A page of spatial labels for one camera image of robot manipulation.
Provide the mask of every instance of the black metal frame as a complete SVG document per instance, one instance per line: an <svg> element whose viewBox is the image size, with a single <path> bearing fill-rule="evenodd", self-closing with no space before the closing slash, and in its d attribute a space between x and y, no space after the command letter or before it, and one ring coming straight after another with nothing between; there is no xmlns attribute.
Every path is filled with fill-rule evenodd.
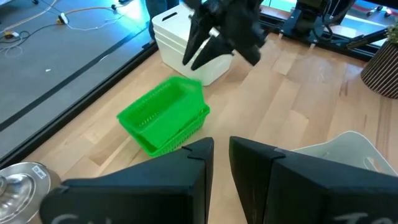
<svg viewBox="0 0 398 224"><path fill-rule="evenodd" d="M83 112L89 105L94 103L99 97L106 93L110 88L115 86L119 81L128 75L132 70L138 67L142 62L149 58L157 51L156 44L150 44L148 47L139 52L135 57L125 63L119 70L116 70L107 79L103 80L99 85L83 96L79 101L71 105L62 114L49 122L41 130L37 131L29 139L17 146L8 155L3 157L0 162L0 169L13 165L25 159L30 153L36 150L46 140L51 138L57 131L62 129L71 120Z"/></svg>
<svg viewBox="0 0 398 224"><path fill-rule="evenodd" d="M281 27L285 23L285 19L281 19L278 17L270 16L267 14L260 14L260 25L271 32L279 34L279 29L277 27ZM324 31L322 37L329 38L330 33ZM348 42L350 38L333 34L333 38L331 41L320 40L317 43L317 47L321 47L323 49L331 50L343 55L347 55L353 58L357 58L360 60L364 60L365 62L369 61L374 54L380 49L379 46L374 44L367 44L362 47L347 49L340 44L334 44L334 42Z"/></svg>

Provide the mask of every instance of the stainless steel bowl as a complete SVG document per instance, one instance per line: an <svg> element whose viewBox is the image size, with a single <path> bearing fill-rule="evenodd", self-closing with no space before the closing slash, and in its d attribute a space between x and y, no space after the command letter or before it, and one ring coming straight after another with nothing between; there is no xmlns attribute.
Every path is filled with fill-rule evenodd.
<svg viewBox="0 0 398 224"><path fill-rule="evenodd" d="M36 162L0 170L0 224L40 223L40 203L59 185L59 176Z"/></svg>

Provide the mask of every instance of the hardwood floor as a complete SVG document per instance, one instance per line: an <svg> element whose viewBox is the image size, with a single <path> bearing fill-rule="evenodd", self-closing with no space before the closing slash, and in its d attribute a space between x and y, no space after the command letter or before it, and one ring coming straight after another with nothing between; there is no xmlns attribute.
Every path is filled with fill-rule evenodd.
<svg viewBox="0 0 398 224"><path fill-rule="evenodd" d="M398 170L398 101L379 96L359 77L364 62L268 37L261 61L235 56L228 73L204 88L211 108L186 144L215 140L210 223L245 223L232 180L228 139L241 136L285 149L325 142L347 130L364 134ZM96 177L150 159L116 115L177 72L157 52L27 157L63 179Z"/></svg>

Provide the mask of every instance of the white plastic container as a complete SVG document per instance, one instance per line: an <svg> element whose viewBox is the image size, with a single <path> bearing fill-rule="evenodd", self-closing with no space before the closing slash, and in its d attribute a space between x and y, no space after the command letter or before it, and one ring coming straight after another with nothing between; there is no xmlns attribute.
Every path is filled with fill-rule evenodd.
<svg viewBox="0 0 398 224"><path fill-rule="evenodd" d="M294 152L384 174L397 175L372 143L355 131L347 131L328 142L296 149Z"/></svg>
<svg viewBox="0 0 398 224"><path fill-rule="evenodd" d="M202 85L207 86L228 71L231 65L232 55L219 56L195 71L192 71L191 65L205 46L207 42L205 41L191 61L189 61L186 66L182 64L191 26L191 21L188 16L192 14L193 11L191 9L181 4L155 16L152 20L155 38L162 60L166 65L188 78L200 80ZM217 31L214 29L211 30L210 34L218 35Z"/></svg>

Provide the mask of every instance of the green plastic basket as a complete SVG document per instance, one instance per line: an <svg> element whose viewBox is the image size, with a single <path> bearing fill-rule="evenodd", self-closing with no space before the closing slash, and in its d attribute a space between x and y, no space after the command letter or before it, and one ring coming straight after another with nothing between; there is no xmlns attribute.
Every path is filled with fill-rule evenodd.
<svg viewBox="0 0 398 224"><path fill-rule="evenodd" d="M173 151L210 112L201 83L172 77L118 114L119 122L150 156Z"/></svg>

